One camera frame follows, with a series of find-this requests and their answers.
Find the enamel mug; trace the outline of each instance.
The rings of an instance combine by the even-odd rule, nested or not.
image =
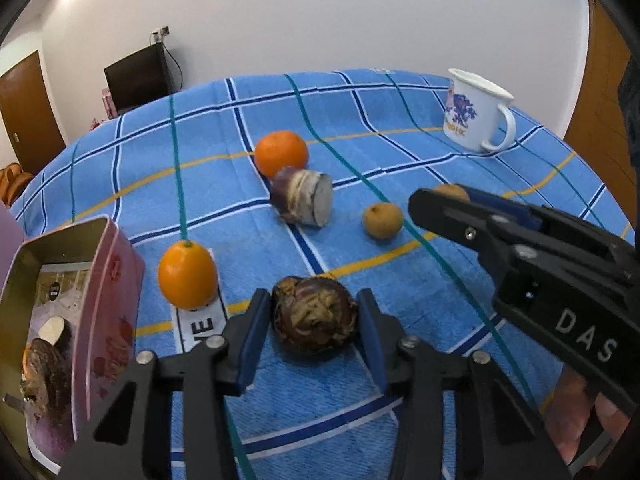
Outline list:
[[[516,121],[509,110],[513,96],[484,77],[450,68],[451,82],[444,113],[444,133],[449,139],[472,152],[499,152],[516,135]],[[507,121],[507,134],[495,146],[492,137],[500,120]]]

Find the white wall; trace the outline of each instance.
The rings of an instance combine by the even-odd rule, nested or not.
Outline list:
[[[33,20],[28,23],[21,24],[19,27],[14,27],[7,35],[5,40],[0,46],[0,76],[5,74],[9,69],[21,62],[29,54],[38,51],[40,56],[40,67],[42,69],[42,76],[44,79],[47,94],[49,95],[49,101],[53,110],[54,117],[58,122],[58,126],[62,133],[63,139],[67,142],[66,135],[61,125],[60,117],[57,114],[56,106],[51,99],[52,92],[47,77],[46,65],[44,63],[42,53],[42,29],[40,26],[40,19]],[[0,168],[4,168],[11,162],[17,162],[18,158],[15,156],[9,137],[7,136],[6,128],[4,127],[4,121],[0,116]]]
[[[71,139],[105,118],[103,69],[169,25],[187,87],[229,75],[385,67],[478,72],[558,134],[588,40],[587,0],[52,0],[54,101]]]

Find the television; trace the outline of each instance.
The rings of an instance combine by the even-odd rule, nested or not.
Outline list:
[[[156,43],[104,69],[118,115],[172,93],[164,46]]]

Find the screw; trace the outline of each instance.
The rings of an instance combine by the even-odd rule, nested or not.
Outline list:
[[[148,365],[153,360],[154,353],[151,350],[143,350],[138,355],[136,355],[136,362],[139,365]]]
[[[465,238],[469,241],[476,239],[476,230],[472,227],[467,227],[465,229]]]
[[[221,335],[212,335],[207,339],[205,344],[212,350],[215,350],[216,348],[223,347],[225,343],[226,340]]]
[[[527,260],[532,260],[538,256],[538,252],[535,249],[526,245],[516,245],[516,253],[518,253],[518,256],[521,258],[526,258]]]
[[[400,340],[400,346],[412,350],[420,344],[420,338],[417,335],[407,335]]]
[[[485,365],[491,360],[491,356],[483,350],[476,350],[473,354],[473,360],[479,365]]]

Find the orange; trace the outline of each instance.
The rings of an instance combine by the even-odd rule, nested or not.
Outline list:
[[[216,264],[203,246],[181,240],[169,247],[158,266],[158,285],[173,306],[194,310],[218,292]]]
[[[306,142],[289,130],[271,132],[261,138],[255,147],[255,165],[270,180],[282,168],[293,166],[302,170],[308,161]]]

